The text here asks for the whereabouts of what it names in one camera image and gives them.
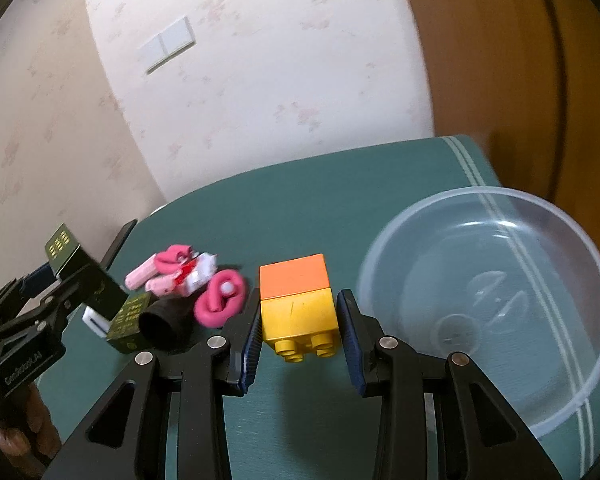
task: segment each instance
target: metal screw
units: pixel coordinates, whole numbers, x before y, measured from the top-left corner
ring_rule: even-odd
[[[226,339],[221,335],[213,335],[206,340],[206,344],[209,348],[222,348],[226,345]]]
[[[462,352],[456,352],[451,356],[451,362],[458,366],[467,366],[469,364],[469,357]]]
[[[136,363],[140,366],[149,364],[154,359],[154,355],[151,352],[140,352],[136,356]]]
[[[388,350],[391,350],[398,346],[398,340],[395,337],[391,337],[390,335],[381,337],[379,342],[382,348],[386,348]]]

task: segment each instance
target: clear container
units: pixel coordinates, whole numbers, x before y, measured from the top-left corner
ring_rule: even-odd
[[[418,352],[469,354],[536,437],[600,380],[600,253],[536,196],[471,187],[405,209],[369,249],[357,298]]]

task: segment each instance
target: green box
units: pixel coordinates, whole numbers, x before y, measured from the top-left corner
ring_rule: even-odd
[[[107,342],[118,352],[129,354],[149,348],[151,344],[142,336],[138,326],[138,317],[154,299],[150,292],[143,292],[128,298],[111,322]]]
[[[100,286],[84,303],[106,319],[113,319],[128,297],[127,293],[84,251],[65,224],[46,243],[45,253],[59,280],[66,280],[85,265],[92,265],[91,270],[99,274]]]

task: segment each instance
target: beige wall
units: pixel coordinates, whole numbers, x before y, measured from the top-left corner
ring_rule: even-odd
[[[66,222],[94,256],[164,198],[100,64],[84,0],[15,0],[0,20],[0,286]]]

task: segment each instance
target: green table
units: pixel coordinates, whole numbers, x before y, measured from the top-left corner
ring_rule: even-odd
[[[324,253],[332,289],[355,289],[366,250],[391,218],[424,197],[481,182],[498,184],[467,137],[384,144],[261,168],[189,193],[141,221],[111,273],[121,283],[149,255],[184,243],[217,253],[220,264],[241,266],[251,283],[260,265]],[[130,359],[91,333],[81,315],[65,331],[65,357],[40,381],[63,439]],[[589,427],[581,437],[575,416],[542,439],[565,480],[578,478],[582,453],[588,466],[600,452],[600,384],[590,402],[592,447]],[[264,346],[249,394],[224,400],[234,479],[368,480],[379,413],[378,399],[356,395],[342,352],[289,365]],[[168,478],[175,478],[172,462]]]

